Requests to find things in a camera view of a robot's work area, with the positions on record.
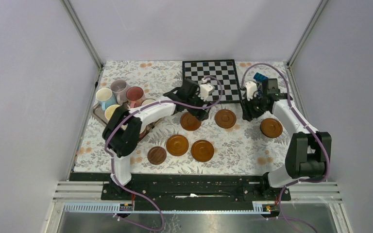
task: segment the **black and white checkered board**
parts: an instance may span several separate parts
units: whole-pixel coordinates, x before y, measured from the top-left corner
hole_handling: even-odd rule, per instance
[[[182,77],[192,79],[198,83],[203,77],[216,77],[225,90],[221,97],[221,103],[238,103],[241,101],[241,91],[237,77],[237,69],[234,60],[216,60],[216,61],[186,61],[182,62]],[[215,91],[208,97],[207,101],[216,101],[219,96],[218,83],[211,80]]]

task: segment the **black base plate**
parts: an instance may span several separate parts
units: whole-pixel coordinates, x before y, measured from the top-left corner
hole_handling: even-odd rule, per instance
[[[262,176],[218,176],[218,175],[155,175],[132,174],[125,186],[143,193],[161,210],[166,211],[214,211],[253,210],[252,201],[275,201],[280,188],[261,194]],[[103,186],[102,200],[131,200],[131,194],[120,189],[114,182]],[[176,198],[195,194],[200,197]],[[282,200],[290,200],[289,191]],[[135,198],[135,210],[154,211],[155,208],[142,197]]]

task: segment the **red cup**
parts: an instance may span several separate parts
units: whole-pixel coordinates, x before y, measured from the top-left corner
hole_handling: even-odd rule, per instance
[[[126,98],[128,99],[130,108],[139,107],[145,100],[144,90],[139,86],[131,87],[126,92]]]

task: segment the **table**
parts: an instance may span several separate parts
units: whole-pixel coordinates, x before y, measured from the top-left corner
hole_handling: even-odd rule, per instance
[[[283,62],[268,63],[286,74]],[[240,80],[245,70],[252,64],[255,62],[236,62]],[[287,92],[284,81],[274,70],[266,66],[253,68],[247,74],[246,80],[251,80],[256,72],[269,78],[278,78],[281,92]],[[108,61],[99,88],[109,87],[113,81],[123,79],[130,86],[143,88],[147,98],[157,99],[174,87],[181,86],[181,77],[181,61]],[[220,109],[229,109],[236,114],[237,121],[234,127],[223,129],[216,125],[214,116]],[[137,148],[130,155],[132,173],[262,175],[284,164],[290,141],[287,131],[284,129],[281,136],[271,139],[264,136],[259,128],[263,119],[275,118],[270,113],[247,122],[242,119],[242,110],[238,103],[219,104],[211,109],[209,119],[193,132],[181,127],[182,114],[165,117],[138,143]],[[91,116],[77,151],[74,172],[111,171],[110,157],[103,150],[105,144],[102,138],[103,130],[104,126]],[[189,140],[188,152],[179,157],[167,153],[165,162],[160,165],[149,163],[147,159],[149,149],[155,146],[165,148],[166,140],[174,134],[182,134]],[[200,139],[211,142],[215,148],[214,157],[206,163],[196,161],[190,153],[192,144]]]

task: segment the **brown round coaster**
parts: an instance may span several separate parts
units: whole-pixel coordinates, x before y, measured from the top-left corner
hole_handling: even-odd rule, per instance
[[[148,152],[148,161],[153,165],[159,165],[167,158],[167,152],[162,147],[152,147]]]
[[[181,156],[188,151],[188,139],[182,135],[172,135],[167,140],[167,151],[173,156]]]
[[[235,113],[228,109],[221,109],[215,114],[216,124],[224,129],[229,129],[235,125],[237,117]]]
[[[192,144],[191,154],[198,162],[208,162],[214,156],[214,146],[206,140],[196,141]]]
[[[276,138],[282,134],[282,125],[276,119],[267,118],[261,122],[261,132],[267,137]]]
[[[185,113],[181,117],[181,126],[185,130],[194,131],[201,126],[201,122],[191,113]]]

